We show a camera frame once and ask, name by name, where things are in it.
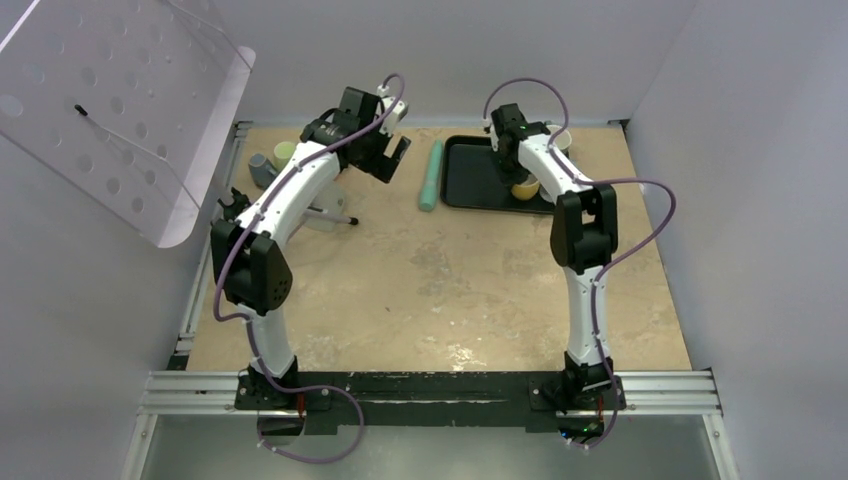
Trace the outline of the yellow mug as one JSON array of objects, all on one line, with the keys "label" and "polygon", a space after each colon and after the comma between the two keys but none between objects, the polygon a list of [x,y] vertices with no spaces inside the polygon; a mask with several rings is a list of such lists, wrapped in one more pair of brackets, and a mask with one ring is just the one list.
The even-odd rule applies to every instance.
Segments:
[{"label": "yellow mug", "polygon": [[533,199],[539,190],[539,180],[532,174],[529,174],[523,182],[514,184],[510,188],[510,193],[516,200],[526,202]]}]

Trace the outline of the dark teal hexagonal mug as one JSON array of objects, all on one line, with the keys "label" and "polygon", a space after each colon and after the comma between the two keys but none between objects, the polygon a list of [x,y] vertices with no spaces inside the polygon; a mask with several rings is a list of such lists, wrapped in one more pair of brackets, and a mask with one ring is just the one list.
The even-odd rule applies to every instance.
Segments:
[{"label": "dark teal hexagonal mug", "polygon": [[249,158],[248,170],[254,185],[262,190],[267,189],[279,175],[273,162],[261,153],[255,153]]}]

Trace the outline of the grey-blue mug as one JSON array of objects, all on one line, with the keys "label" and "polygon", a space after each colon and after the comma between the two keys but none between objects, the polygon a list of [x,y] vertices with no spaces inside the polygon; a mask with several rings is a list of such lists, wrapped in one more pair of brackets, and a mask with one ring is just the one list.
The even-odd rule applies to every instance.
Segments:
[{"label": "grey-blue mug", "polygon": [[552,195],[548,190],[546,190],[543,186],[539,187],[538,195],[540,196],[540,198],[542,200],[544,200],[544,201],[546,201],[550,204],[555,203],[556,197],[554,195]]}]

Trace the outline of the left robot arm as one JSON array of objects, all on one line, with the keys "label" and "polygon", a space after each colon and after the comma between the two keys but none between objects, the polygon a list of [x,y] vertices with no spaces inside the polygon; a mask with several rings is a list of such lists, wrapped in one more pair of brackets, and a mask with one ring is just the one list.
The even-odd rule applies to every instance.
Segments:
[{"label": "left robot arm", "polygon": [[292,158],[259,199],[213,224],[213,315],[241,321],[252,353],[239,407],[256,401],[284,409],[307,393],[284,323],[283,304],[293,287],[284,247],[315,214],[314,200],[347,167],[391,180],[411,142],[403,137],[392,154],[385,150],[407,111],[385,86],[374,93],[346,88],[337,107],[304,127]]}]

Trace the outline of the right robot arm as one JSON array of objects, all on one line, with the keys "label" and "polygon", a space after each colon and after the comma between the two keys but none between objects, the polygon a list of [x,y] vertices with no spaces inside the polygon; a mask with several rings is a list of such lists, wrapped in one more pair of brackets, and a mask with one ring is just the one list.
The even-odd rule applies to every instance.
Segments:
[{"label": "right robot arm", "polygon": [[618,248],[616,193],[593,185],[548,126],[527,121],[515,103],[495,109],[485,130],[505,181],[532,177],[554,205],[549,244],[566,277],[569,337],[563,371],[539,393],[563,410],[591,408],[614,388],[605,272]]}]

